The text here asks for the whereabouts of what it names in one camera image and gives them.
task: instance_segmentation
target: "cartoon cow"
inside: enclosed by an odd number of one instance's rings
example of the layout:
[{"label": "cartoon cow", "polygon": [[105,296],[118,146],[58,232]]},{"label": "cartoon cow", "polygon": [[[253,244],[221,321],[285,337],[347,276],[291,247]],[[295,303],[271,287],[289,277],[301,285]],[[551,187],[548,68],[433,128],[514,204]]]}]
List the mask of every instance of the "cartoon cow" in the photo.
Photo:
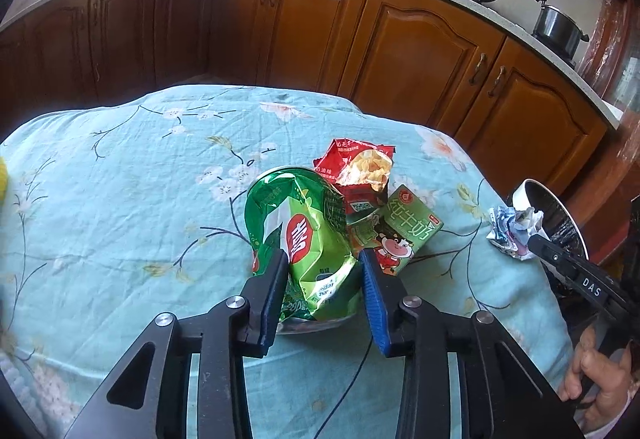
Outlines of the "cartoon cow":
[{"label": "cartoon cow", "polygon": [[411,259],[414,256],[414,243],[399,235],[382,218],[374,221],[373,229],[378,235],[376,240],[380,243],[374,248],[376,258],[382,270],[393,275],[401,259]]}]

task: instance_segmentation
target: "human hand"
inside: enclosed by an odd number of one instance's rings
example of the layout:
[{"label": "human hand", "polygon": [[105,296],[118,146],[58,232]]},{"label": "human hand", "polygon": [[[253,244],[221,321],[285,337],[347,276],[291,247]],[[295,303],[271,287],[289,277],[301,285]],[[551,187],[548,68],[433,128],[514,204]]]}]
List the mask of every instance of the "human hand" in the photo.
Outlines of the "human hand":
[{"label": "human hand", "polygon": [[603,427],[625,408],[629,391],[634,389],[631,376],[631,351],[626,347],[619,363],[611,361],[596,348],[596,333],[587,327],[575,347],[574,358],[558,388],[562,401],[577,399],[582,393],[580,373],[600,387],[600,392],[584,414],[583,432]]}]

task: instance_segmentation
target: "wooden cabinet door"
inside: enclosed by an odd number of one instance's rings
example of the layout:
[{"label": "wooden cabinet door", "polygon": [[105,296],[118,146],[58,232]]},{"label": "wooden cabinet door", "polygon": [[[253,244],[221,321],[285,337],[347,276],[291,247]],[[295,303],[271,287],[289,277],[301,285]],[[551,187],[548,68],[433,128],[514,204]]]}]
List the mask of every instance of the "wooden cabinet door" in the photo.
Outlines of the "wooden cabinet door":
[{"label": "wooden cabinet door", "polygon": [[211,0],[156,0],[158,89],[204,74],[209,61]]},{"label": "wooden cabinet door", "polygon": [[258,84],[336,94],[364,0],[267,0]]},{"label": "wooden cabinet door", "polygon": [[0,32],[0,142],[29,119],[31,99],[24,65],[24,22]]},{"label": "wooden cabinet door", "polygon": [[561,194],[605,132],[582,93],[508,39],[456,140],[503,197],[526,178]]},{"label": "wooden cabinet door", "polygon": [[100,102],[119,105],[156,90],[155,0],[91,2],[91,48]]},{"label": "wooden cabinet door", "polygon": [[255,85],[265,0],[214,0],[209,69],[220,82]]},{"label": "wooden cabinet door", "polygon": [[503,41],[443,0],[367,0],[338,94],[368,114],[454,134]]},{"label": "wooden cabinet door", "polygon": [[97,105],[88,1],[52,0],[24,17],[31,117]]}]

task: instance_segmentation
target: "floral tablecloth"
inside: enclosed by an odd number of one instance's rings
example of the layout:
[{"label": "floral tablecloth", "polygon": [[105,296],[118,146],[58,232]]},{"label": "floral tablecloth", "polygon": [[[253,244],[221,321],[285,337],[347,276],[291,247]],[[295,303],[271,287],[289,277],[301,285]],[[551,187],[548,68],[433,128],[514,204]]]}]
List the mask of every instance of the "floral tablecloth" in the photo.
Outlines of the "floral tablecloth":
[{"label": "floral tablecloth", "polygon": [[[444,220],[401,273],[408,290],[443,311],[492,311],[559,382],[571,346],[542,266],[486,241],[500,198],[452,139],[334,96],[181,86],[47,114],[0,146],[0,369],[48,437],[64,435],[156,314],[203,313],[240,291],[252,263],[247,186],[275,166],[310,166],[333,138],[396,145],[390,191],[406,184]],[[266,358],[245,360],[254,437],[313,438],[323,423],[318,437],[393,437],[402,369],[370,347],[362,311],[337,329],[278,336]]]}]

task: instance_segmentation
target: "crumpled tissue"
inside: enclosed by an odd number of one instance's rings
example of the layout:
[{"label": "crumpled tissue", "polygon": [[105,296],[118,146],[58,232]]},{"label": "crumpled tissue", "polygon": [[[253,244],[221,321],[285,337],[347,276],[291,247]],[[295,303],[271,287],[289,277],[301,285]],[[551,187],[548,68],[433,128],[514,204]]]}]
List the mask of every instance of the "crumpled tissue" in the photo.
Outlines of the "crumpled tissue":
[{"label": "crumpled tissue", "polygon": [[527,260],[535,257],[529,251],[527,242],[532,235],[542,235],[548,240],[542,229],[542,210],[536,212],[532,206],[526,210],[516,210],[511,206],[489,208],[491,231],[486,238],[500,251],[514,259]]}]

